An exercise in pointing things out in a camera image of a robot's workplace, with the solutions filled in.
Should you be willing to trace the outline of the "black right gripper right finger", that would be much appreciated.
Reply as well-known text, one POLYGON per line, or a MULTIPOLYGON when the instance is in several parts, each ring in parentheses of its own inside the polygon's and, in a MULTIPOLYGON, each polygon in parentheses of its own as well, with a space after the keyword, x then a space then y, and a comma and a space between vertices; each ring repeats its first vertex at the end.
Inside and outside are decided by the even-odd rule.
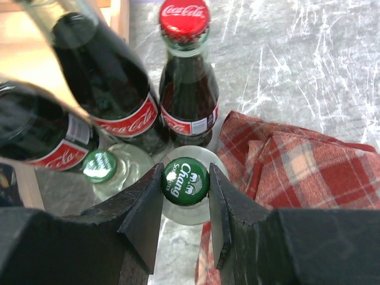
POLYGON ((378 284, 379 211, 270 211, 210 165, 215 266, 223 284, 378 284))

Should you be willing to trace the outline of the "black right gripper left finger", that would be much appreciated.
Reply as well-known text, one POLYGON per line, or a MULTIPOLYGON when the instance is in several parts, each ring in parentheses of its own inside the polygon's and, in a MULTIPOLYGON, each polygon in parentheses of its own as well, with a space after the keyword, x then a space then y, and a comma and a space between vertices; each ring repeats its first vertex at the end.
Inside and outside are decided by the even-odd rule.
POLYGON ((147 284, 163 207, 156 164, 78 216, 1 208, 2 284, 147 284))

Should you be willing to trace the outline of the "green cap clear bottle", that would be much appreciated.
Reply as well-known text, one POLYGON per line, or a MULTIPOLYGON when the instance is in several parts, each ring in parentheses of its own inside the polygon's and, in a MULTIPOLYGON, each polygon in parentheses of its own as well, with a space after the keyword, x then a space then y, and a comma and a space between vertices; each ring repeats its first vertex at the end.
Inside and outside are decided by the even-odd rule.
POLYGON ((209 221, 209 167, 213 163, 228 176, 222 161, 206 148, 187 145, 167 153, 161 162, 164 164, 161 176, 163 215, 185 226, 209 221))
POLYGON ((132 144, 115 144, 87 155, 82 164, 84 177, 95 196, 105 201, 138 181, 154 166, 153 159, 132 144))

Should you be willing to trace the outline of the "Coca-Cola glass bottle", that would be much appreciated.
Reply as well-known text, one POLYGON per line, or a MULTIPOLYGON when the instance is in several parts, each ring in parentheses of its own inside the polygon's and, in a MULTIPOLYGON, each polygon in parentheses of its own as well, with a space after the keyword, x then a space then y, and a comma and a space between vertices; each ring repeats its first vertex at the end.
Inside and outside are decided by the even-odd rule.
POLYGON ((51 45, 77 103, 110 135, 149 154, 169 141, 139 57, 87 1, 21 1, 51 45))
POLYGON ((1 157, 79 172, 86 156, 102 143, 94 126, 64 108, 47 90, 1 78, 1 157))
POLYGON ((164 1, 159 12, 167 61, 161 114, 176 146, 207 146, 219 111, 219 87, 208 60, 210 12, 204 1, 164 1))

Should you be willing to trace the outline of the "beige canvas tote bag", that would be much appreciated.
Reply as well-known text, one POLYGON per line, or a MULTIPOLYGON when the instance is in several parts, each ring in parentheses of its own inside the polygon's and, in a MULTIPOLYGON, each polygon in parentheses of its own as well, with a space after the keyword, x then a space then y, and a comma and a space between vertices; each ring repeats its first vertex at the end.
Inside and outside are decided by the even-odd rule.
POLYGON ((32 166, 1 158, 1 207, 45 210, 32 166))

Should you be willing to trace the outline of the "red plaid cloth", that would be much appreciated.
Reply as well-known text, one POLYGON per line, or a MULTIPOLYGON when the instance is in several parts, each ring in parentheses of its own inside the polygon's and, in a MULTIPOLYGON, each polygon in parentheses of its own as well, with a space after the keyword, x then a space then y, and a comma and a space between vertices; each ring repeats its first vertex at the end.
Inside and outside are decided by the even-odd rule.
MULTIPOLYGON (((366 144, 230 112, 218 157, 230 183, 273 211, 279 208, 379 211, 379 154, 366 144)), ((211 221, 202 230, 197 284, 223 284, 211 221)))

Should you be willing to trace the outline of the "wooden clothes rack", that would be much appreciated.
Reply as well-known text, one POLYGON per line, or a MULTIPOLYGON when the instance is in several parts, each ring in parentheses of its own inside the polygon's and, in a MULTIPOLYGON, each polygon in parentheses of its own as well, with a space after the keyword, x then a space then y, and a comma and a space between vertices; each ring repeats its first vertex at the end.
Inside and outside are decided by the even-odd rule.
MULTIPOLYGON (((121 38, 129 40, 129 1, 90 3, 103 21, 121 38)), ((1 1, 1 73, 36 83, 60 99, 73 99, 41 32, 11 1, 1 1)))

